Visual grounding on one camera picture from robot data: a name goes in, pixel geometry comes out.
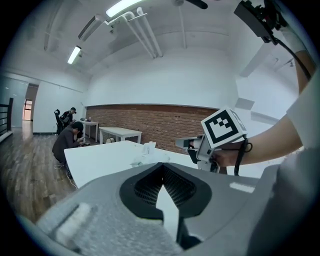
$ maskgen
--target ceiling light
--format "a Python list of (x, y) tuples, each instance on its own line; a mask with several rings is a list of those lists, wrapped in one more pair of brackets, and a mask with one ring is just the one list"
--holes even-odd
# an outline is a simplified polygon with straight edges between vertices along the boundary
[(79, 52), (81, 51), (81, 48), (79, 46), (74, 47), (73, 52), (70, 55), (70, 58), (68, 60), (68, 64), (72, 64), (75, 61), (75, 58), (78, 56)]
[(111, 18), (115, 16), (116, 14), (120, 13), (124, 9), (141, 2), (142, 0), (122, 0), (118, 3), (116, 3), (114, 6), (112, 6), (109, 10), (107, 10), (105, 13)]

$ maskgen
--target white sleeve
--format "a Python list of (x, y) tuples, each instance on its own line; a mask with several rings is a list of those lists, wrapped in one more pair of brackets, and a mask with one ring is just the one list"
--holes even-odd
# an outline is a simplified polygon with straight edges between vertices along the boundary
[(288, 109), (287, 115), (305, 148), (320, 147), (320, 68)]

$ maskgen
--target gray surface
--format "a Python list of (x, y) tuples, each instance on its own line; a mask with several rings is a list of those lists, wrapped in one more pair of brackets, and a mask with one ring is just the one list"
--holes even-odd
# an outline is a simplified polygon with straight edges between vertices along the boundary
[[(264, 170), (261, 179), (258, 181), (255, 191), (251, 194), (248, 200), (237, 209), (237, 213), (227, 221), (227, 223), (225, 223), (223, 228), (216, 229), (215, 232), (212, 232), (210, 238), (201, 243), (201, 245), (187, 250), (183, 255), (202, 256), (212, 255), (213, 252), (215, 256), (246, 255), (252, 232), (258, 220), (262, 216), (266, 204), (271, 196), (272, 186), (276, 181), (277, 169), (278, 165), (267, 167)], [(224, 212), (228, 214), (228, 210), (226, 208), (224, 209)], [(208, 216), (206, 224), (209, 225), (213, 222), (220, 222), (220, 219)]]
[(121, 202), (121, 184), (153, 164), (95, 179), (52, 207), (37, 223), (49, 235), (78, 203), (94, 210), (74, 237), (82, 255), (169, 256), (182, 252), (162, 226), (162, 221), (137, 218)]
[[(267, 168), (258, 180), (171, 165), (207, 182), (212, 190), (211, 201), (205, 210), (199, 216), (185, 220), (189, 234), (203, 241), (189, 250), (183, 251), (171, 239), (161, 221), (137, 218), (120, 200), (121, 184), (153, 164), (91, 181), (51, 208), (37, 225), (50, 235), (78, 203), (84, 202), (93, 207), (92, 216), (74, 237), (83, 255), (245, 255), (252, 232), (270, 197), (277, 166)], [(255, 191), (246, 193), (230, 188), (233, 182), (256, 185)]]

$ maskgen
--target gray device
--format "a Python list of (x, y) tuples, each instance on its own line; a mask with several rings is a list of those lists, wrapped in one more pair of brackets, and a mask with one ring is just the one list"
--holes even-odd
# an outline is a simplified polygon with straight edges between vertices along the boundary
[[(143, 165), (89, 182), (50, 208), (36, 226), (21, 221), (43, 250), (57, 256), (268, 255), (317, 198), (319, 153), (307, 149), (292, 155), (267, 167), (260, 179), (175, 163)], [(156, 208), (162, 185), (179, 209), (176, 240)], [(62, 246), (55, 233), (75, 219), (83, 203), (90, 211), (71, 232), (71, 246)]]

